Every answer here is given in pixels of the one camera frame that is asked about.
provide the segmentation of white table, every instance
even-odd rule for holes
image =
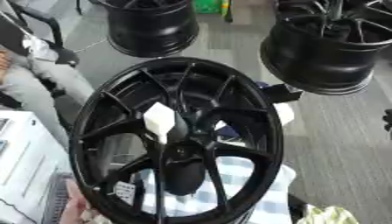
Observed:
[[[0,140],[8,142],[0,153],[0,199],[40,223],[50,177],[71,171],[68,155],[32,112],[0,111],[0,118],[10,119],[0,133]],[[0,201],[2,221],[32,224]]]

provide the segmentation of plaid cloth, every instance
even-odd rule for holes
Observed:
[[[226,194],[230,199],[236,195],[246,183],[253,171],[253,163],[240,157],[219,157],[217,165]],[[287,194],[290,183],[296,173],[288,166],[282,165],[276,179],[266,194],[255,206],[249,224],[289,224],[292,223],[288,208]],[[143,210],[155,213],[155,179],[152,173],[144,180],[146,194]],[[209,175],[194,195],[179,197],[168,192],[164,205],[169,216],[188,216],[211,210],[217,206],[214,184]]]

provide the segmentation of gray pants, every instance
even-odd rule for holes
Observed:
[[[54,99],[37,77],[53,81],[80,105],[86,102],[94,90],[77,70],[68,65],[16,55],[10,57],[10,68],[0,91],[22,102],[24,110],[34,112],[67,150],[68,135],[60,125]]]

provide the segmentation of white plastic cap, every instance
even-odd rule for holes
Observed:
[[[282,125],[286,125],[294,120],[294,110],[288,103],[281,102],[281,103],[274,103],[275,109],[277,114],[279,115],[280,122]]]
[[[156,102],[143,114],[147,130],[157,135],[161,144],[167,144],[167,133],[176,124],[175,112],[160,102]]]

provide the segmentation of person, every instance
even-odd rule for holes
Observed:
[[[86,199],[81,194],[76,183],[71,179],[66,180],[66,190],[68,192],[69,201],[66,203],[59,224],[83,223],[81,215],[88,207]]]
[[[60,124],[54,99],[40,79],[55,83],[56,88],[64,90],[80,105],[94,90],[76,69],[56,64],[59,55],[14,21],[17,17],[12,8],[7,1],[0,0],[0,91],[21,102],[24,110],[34,112],[67,150],[68,135]],[[26,40],[30,41],[30,48],[26,47]]]
[[[0,91],[22,103],[32,111],[65,148],[68,135],[61,126],[54,99],[38,77],[56,83],[80,105],[94,92],[83,76],[69,65],[51,61],[28,59],[5,48],[0,49]]]

